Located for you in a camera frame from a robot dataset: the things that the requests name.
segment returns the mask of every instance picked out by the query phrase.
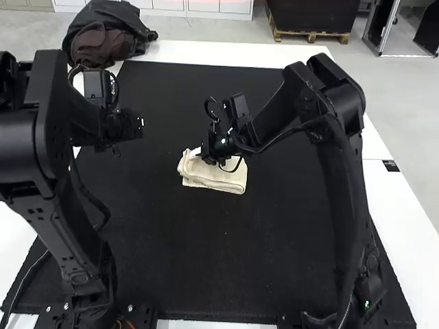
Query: folded cloth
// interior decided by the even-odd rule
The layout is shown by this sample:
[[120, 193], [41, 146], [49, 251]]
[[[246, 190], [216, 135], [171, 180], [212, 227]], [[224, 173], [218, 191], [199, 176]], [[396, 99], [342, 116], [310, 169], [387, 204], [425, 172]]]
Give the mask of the folded cloth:
[[227, 160], [226, 165], [221, 170], [218, 166], [205, 163], [201, 157], [196, 156], [201, 152], [200, 148], [183, 152], [183, 157], [178, 163], [177, 171], [183, 177], [184, 186], [211, 188], [218, 191], [234, 194], [243, 194], [247, 185], [247, 164], [242, 159], [239, 168], [234, 173], [232, 171], [238, 161], [239, 156], [233, 156]]

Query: black mat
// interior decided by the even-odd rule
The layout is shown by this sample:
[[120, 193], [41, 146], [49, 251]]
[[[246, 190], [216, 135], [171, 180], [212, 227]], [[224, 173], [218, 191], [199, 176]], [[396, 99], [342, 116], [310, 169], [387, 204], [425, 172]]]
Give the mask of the black mat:
[[[126, 62], [119, 83], [121, 103], [145, 118], [145, 137], [120, 144], [121, 158], [83, 149], [78, 160], [85, 184], [112, 211], [102, 234], [117, 261], [119, 297], [149, 301], [161, 317], [176, 319], [272, 323], [282, 313], [333, 312], [329, 206], [306, 136], [249, 159], [242, 196], [183, 187], [176, 171], [182, 151], [198, 146], [206, 133], [205, 97], [245, 92], [254, 112], [278, 88], [281, 72]], [[42, 252], [37, 241], [19, 278]], [[389, 293], [380, 323], [412, 324], [393, 270], [386, 269]], [[51, 259], [15, 311], [38, 313], [62, 302], [60, 282]]]

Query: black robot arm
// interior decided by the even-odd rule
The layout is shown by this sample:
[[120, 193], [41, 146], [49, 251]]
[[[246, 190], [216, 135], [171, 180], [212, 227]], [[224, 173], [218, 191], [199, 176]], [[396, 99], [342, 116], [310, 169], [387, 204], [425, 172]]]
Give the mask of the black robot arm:
[[143, 125], [118, 106], [108, 72], [84, 70], [84, 81], [86, 97], [69, 82], [61, 50], [37, 51], [33, 63], [0, 52], [0, 200], [35, 229], [60, 265], [69, 305], [63, 321], [112, 328], [115, 260], [73, 188], [71, 148], [103, 150], [142, 137]]
[[[231, 156], [264, 152], [297, 132], [317, 147], [335, 235], [337, 313], [317, 319], [302, 312], [303, 328], [363, 328], [381, 307], [385, 294], [380, 255], [372, 233], [361, 162], [366, 101], [362, 89], [324, 54], [305, 66], [283, 70], [284, 82], [264, 108], [251, 117], [244, 95], [223, 101], [224, 125], [212, 119], [200, 156], [223, 166]], [[297, 118], [299, 125], [291, 126]]]

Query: floor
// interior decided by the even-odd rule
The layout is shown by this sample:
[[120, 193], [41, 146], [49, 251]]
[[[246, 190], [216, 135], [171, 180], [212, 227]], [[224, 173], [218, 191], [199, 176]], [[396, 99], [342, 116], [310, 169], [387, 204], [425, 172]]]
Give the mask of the floor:
[[[261, 2], [250, 22], [145, 16], [144, 23], [161, 39], [274, 43]], [[0, 48], [20, 60], [31, 60], [37, 49], [58, 48], [74, 14], [0, 10]], [[326, 45], [337, 63], [366, 92], [369, 114], [398, 166], [439, 231], [439, 60], [429, 58], [375, 58], [361, 41], [365, 18], [355, 22], [349, 45], [330, 38]], [[391, 34], [386, 53], [418, 51], [407, 44], [403, 25]], [[303, 38], [283, 40], [304, 44]]]

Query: backpack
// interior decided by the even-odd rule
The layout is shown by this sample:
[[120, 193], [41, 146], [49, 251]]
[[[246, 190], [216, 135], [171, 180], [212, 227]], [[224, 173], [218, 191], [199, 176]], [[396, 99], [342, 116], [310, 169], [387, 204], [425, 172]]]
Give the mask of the backpack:
[[139, 15], [140, 9], [127, 1], [91, 0], [62, 41], [70, 66], [105, 69], [116, 60], [143, 55], [158, 34], [144, 26]]

